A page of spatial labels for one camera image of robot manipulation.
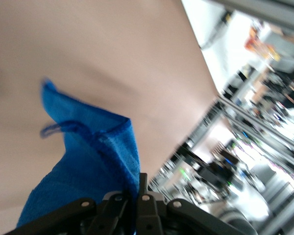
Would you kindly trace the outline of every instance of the screw head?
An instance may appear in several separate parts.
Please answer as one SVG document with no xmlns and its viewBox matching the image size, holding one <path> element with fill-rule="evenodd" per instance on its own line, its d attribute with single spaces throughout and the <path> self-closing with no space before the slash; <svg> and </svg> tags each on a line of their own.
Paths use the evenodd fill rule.
<svg viewBox="0 0 294 235">
<path fill-rule="evenodd" d="M 180 203 L 179 201 L 175 201 L 175 202 L 173 202 L 173 206 L 175 208 L 180 208 L 182 206 L 182 203 Z"/>
<path fill-rule="evenodd" d="M 118 196 L 116 196 L 115 198 L 114 198 L 114 200 L 116 200 L 116 201 L 122 201 L 122 199 L 123 199 L 123 197 L 121 196 L 121 195 L 118 195 Z"/>
<path fill-rule="evenodd" d="M 82 204 L 80 204 L 82 207 L 87 207 L 87 206 L 89 206 L 89 202 L 82 202 Z"/>
<path fill-rule="evenodd" d="M 149 199 L 150 199 L 150 197 L 148 195 L 142 196 L 142 200 L 143 201 L 148 201 Z"/>
</svg>

